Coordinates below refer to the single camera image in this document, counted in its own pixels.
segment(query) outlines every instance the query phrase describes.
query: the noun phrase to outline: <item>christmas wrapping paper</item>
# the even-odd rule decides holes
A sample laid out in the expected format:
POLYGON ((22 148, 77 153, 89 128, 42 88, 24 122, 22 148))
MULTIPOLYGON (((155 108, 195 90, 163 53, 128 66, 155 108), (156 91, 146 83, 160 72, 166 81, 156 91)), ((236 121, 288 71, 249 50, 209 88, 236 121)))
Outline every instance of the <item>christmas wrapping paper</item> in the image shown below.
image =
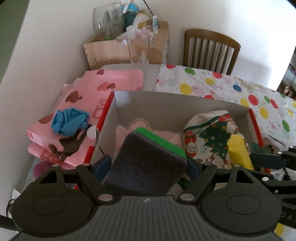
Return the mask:
POLYGON ((241 135, 226 110, 196 114, 184 127, 186 154, 199 163, 210 162, 231 169, 227 142, 232 134, 241 135))
POLYGON ((203 69, 161 65, 154 91, 201 96, 249 107, 266 141, 280 150, 296 142, 296 102, 259 84, 203 69))

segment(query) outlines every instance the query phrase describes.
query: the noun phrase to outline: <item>yellow sponge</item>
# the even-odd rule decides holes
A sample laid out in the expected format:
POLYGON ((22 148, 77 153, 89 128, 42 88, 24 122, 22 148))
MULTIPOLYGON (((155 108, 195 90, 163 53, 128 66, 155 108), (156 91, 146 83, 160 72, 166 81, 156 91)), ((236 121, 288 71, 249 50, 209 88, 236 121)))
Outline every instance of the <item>yellow sponge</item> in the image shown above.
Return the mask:
POLYGON ((242 136, 232 135, 227 146, 229 158, 233 165, 238 164, 246 169, 254 170, 242 136))

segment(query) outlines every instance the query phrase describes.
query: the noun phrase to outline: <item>colorful polka dot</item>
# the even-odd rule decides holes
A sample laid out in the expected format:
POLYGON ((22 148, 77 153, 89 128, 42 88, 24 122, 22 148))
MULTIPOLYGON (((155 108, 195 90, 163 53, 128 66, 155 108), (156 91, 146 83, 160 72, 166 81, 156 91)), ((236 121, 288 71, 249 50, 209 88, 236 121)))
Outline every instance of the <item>colorful polka dot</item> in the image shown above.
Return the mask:
POLYGON ((219 74, 219 73, 216 73, 216 72, 213 72, 213 76, 217 79, 221 79, 222 78, 222 75, 219 74))
POLYGON ((264 107, 261 107, 259 109, 260 111, 260 115, 262 116, 263 119, 267 119, 268 118, 268 112, 264 107))
POLYGON ((241 99, 241 105, 245 106, 245 107, 249 107, 249 102, 246 99, 241 99))
POLYGON ((288 114, 289 114, 291 117, 294 116, 293 112, 292 112, 290 109, 287 109, 287 112, 288 112, 288 114))
POLYGON ((186 83, 180 84, 180 91, 184 95, 190 95, 192 93, 192 87, 186 83))
POLYGON ((215 80, 211 79, 211 78, 206 78, 205 79, 205 82, 208 84, 208 85, 214 85, 216 82, 215 80))
POLYGON ((175 66, 175 65, 167 64, 166 67, 167 67, 168 69, 173 69, 173 68, 175 68, 176 66, 175 66))
POLYGON ((237 91, 237 92, 241 92, 242 91, 241 87, 239 87, 238 85, 233 85, 233 89, 235 91, 237 91))
POLYGON ((204 98, 214 100, 214 97, 212 95, 205 95, 204 98))
POLYGON ((264 99, 267 103, 270 103, 270 99, 266 95, 264 96, 264 99))
POLYGON ((254 95, 249 95, 248 99, 252 105, 258 105, 258 99, 254 95))
POLYGON ((186 68, 185 72, 188 73, 188 74, 195 75, 195 71, 192 68, 186 68))
POLYGON ((286 132, 289 132, 290 131, 290 127, 289 127, 288 123, 283 120, 282 121, 282 124, 283 124, 283 127, 284 127, 285 131, 286 132))
POLYGON ((270 103, 272 104, 272 106, 274 108, 276 108, 276 109, 278 108, 277 104, 275 103, 275 101, 273 99, 270 100, 270 103))

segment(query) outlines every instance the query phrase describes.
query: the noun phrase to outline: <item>green sponge layer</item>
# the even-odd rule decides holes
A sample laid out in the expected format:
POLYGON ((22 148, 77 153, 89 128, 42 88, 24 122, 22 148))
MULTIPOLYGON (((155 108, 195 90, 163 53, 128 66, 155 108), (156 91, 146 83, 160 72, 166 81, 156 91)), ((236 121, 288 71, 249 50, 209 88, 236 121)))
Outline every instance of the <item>green sponge layer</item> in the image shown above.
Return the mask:
POLYGON ((150 140, 156 142, 157 144, 159 144, 160 146, 170 150, 171 152, 174 152, 175 154, 186 158, 185 152, 181 148, 179 148, 176 145, 170 143, 169 141, 155 135, 151 131, 148 131, 146 128, 138 127, 136 129, 134 129, 134 131, 142 134, 143 136, 149 138, 150 140))

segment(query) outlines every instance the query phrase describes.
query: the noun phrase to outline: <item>cardboard box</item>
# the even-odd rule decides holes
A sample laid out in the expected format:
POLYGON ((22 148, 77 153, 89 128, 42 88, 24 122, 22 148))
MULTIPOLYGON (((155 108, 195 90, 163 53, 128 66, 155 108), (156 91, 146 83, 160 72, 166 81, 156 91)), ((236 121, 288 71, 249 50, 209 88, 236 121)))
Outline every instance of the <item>cardboard box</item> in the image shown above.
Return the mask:
POLYGON ((227 110, 247 142, 251 144, 253 141, 263 146, 254 113, 245 106, 180 94, 114 91, 110 94, 97 125, 98 144, 89 148, 84 162, 94 163, 102 157, 99 147, 113 158, 117 125, 129 126, 134 119, 142 117, 154 130, 180 132, 183 136, 184 126, 195 114, 213 110, 227 110))

